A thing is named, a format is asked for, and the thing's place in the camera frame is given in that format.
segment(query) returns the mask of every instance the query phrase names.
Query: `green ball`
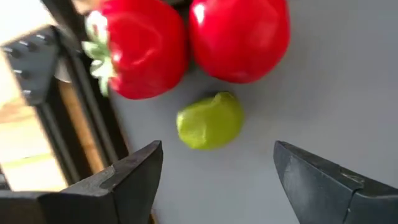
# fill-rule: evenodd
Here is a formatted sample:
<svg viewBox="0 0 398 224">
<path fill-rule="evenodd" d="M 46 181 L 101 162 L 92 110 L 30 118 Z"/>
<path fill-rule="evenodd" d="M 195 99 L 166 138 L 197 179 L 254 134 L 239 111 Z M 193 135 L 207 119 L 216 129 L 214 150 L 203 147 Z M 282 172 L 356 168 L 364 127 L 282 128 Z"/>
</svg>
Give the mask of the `green ball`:
<svg viewBox="0 0 398 224">
<path fill-rule="evenodd" d="M 243 118 L 242 106 L 232 94 L 217 93 L 178 112 L 178 136 L 192 149 L 212 150 L 239 134 Z"/>
</svg>

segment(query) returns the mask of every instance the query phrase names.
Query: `screw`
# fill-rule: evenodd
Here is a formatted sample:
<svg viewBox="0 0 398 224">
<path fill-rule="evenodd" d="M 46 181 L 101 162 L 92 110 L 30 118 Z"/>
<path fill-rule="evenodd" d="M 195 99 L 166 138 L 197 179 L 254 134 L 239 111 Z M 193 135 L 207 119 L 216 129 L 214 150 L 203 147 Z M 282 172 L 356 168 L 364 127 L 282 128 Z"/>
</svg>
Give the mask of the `screw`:
<svg viewBox="0 0 398 224">
<path fill-rule="evenodd" d="M 25 46 L 28 49 L 28 51 L 30 51 L 30 52 L 32 52 L 36 49 L 36 46 L 33 43 L 30 43 L 28 41 L 20 40 L 19 43 L 22 44 L 23 46 Z"/>
<path fill-rule="evenodd" d="M 25 98 L 30 99 L 32 98 L 32 90 L 23 90 L 22 94 L 24 95 Z"/>
<path fill-rule="evenodd" d="M 21 78 L 21 79 L 26 79 L 26 78 L 29 77 L 27 72 L 24 72 L 24 71 L 19 70 L 19 69 L 14 69 L 14 74 L 16 74 L 17 77 Z"/>
<path fill-rule="evenodd" d="M 47 35 L 36 34 L 36 37 L 39 38 L 39 39 L 41 39 L 42 42 L 43 42 L 45 45 L 50 45 L 50 44 L 51 44 L 51 39 L 50 39 L 50 37 L 48 37 Z"/>
<path fill-rule="evenodd" d="M 21 56 L 21 54 L 16 49 L 12 49 L 10 47 L 3 47 L 3 51 L 8 54 L 8 56 L 13 58 L 19 58 L 19 56 Z"/>
</svg>

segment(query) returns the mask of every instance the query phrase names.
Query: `metal bracket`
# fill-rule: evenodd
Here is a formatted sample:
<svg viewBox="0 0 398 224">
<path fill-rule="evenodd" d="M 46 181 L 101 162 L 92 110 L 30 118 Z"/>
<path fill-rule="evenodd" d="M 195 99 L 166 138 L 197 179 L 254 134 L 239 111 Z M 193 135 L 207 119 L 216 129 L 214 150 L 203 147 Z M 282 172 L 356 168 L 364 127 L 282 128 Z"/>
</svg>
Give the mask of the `metal bracket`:
<svg viewBox="0 0 398 224">
<path fill-rule="evenodd" d="M 74 184 L 92 171 L 54 77 L 61 52 L 57 38 L 55 28 L 48 26 L 2 49 L 23 96 L 41 120 L 65 179 Z"/>
</svg>

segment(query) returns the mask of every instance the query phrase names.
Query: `black metal frame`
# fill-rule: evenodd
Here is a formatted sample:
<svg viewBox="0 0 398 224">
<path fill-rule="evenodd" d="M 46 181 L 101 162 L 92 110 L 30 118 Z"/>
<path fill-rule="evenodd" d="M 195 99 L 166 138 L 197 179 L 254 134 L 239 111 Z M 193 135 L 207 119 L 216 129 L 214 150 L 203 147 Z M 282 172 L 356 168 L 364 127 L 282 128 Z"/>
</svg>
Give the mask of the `black metal frame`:
<svg viewBox="0 0 398 224">
<path fill-rule="evenodd" d="M 92 171 L 54 77 L 61 57 L 57 38 L 56 28 L 48 26 L 3 50 L 22 94 L 37 112 L 65 180 L 74 184 Z"/>
<path fill-rule="evenodd" d="M 42 0 L 59 24 L 59 44 L 73 89 L 105 167 L 126 157 L 128 149 L 108 98 L 102 96 L 97 79 L 90 75 L 91 59 L 82 51 L 86 40 L 84 16 L 71 0 Z"/>
</svg>

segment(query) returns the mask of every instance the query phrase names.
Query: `gray surface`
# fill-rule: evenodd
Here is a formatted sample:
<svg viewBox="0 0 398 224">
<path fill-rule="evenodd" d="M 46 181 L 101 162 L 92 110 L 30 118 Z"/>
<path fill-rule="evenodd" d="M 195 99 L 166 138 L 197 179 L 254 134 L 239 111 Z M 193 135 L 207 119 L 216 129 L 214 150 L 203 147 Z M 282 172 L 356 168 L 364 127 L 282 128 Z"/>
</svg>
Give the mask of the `gray surface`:
<svg viewBox="0 0 398 224">
<path fill-rule="evenodd" d="M 230 85 L 195 71 L 158 98 L 113 96 L 132 146 L 163 140 L 160 223 L 298 223 L 272 161 L 277 139 L 398 187 L 397 8 L 294 0 L 289 51 L 261 81 Z M 178 140 L 176 112 L 212 90 L 235 92 L 246 124 L 219 151 L 191 151 Z"/>
</svg>

